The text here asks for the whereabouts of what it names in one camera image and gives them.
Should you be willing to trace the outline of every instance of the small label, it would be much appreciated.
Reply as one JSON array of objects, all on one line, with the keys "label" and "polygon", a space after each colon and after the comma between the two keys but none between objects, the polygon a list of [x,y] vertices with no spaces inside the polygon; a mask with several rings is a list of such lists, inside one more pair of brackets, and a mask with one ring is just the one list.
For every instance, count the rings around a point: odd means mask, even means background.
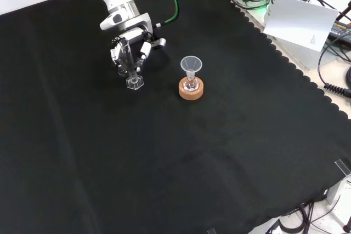
[{"label": "small label", "polygon": [[316,35],[313,35],[310,44],[314,45],[316,43]]}]

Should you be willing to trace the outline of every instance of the green cable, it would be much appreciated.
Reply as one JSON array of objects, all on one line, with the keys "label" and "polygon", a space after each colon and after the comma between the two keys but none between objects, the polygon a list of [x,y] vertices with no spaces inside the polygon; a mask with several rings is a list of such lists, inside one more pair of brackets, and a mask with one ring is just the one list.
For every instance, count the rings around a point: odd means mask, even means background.
[{"label": "green cable", "polygon": [[175,20],[178,16],[179,10],[178,10],[178,1],[177,0],[174,0],[174,5],[175,5],[175,13],[174,13],[173,17],[171,17],[170,19],[165,21],[166,24]]}]

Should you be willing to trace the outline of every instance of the black tablecloth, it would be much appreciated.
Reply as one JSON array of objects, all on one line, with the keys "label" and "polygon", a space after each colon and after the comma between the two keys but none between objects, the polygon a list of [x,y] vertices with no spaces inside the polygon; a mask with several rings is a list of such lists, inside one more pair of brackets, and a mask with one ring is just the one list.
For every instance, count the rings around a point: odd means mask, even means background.
[{"label": "black tablecloth", "polygon": [[[1,233],[248,233],[342,178],[346,114],[229,0],[179,4],[137,91],[111,67],[102,0],[0,17]],[[195,102],[178,94],[187,55]]]}]

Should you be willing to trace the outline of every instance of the wooden holder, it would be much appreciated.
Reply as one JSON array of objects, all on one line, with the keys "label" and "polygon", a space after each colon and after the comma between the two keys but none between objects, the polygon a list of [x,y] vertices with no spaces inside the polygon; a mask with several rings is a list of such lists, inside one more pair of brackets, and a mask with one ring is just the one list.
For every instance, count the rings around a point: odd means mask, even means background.
[{"label": "wooden holder", "polygon": [[199,82],[199,88],[193,92],[190,92],[188,90],[184,89],[184,81],[186,80],[186,77],[181,79],[179,82],[179,94],[180,96],[188,101],[194,101],[200,98],[203,95],[203,82],[201,79],[197,78]]}]

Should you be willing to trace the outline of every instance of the paper sheet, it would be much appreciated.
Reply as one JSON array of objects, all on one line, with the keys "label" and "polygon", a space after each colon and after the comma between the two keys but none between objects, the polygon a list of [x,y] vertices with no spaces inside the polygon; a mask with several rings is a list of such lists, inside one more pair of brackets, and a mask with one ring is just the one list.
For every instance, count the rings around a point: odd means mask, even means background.
[{"label": "paper sheet", "polygon": [[338,11],[299,0],[273,0],[264,33],[320,52]]}]

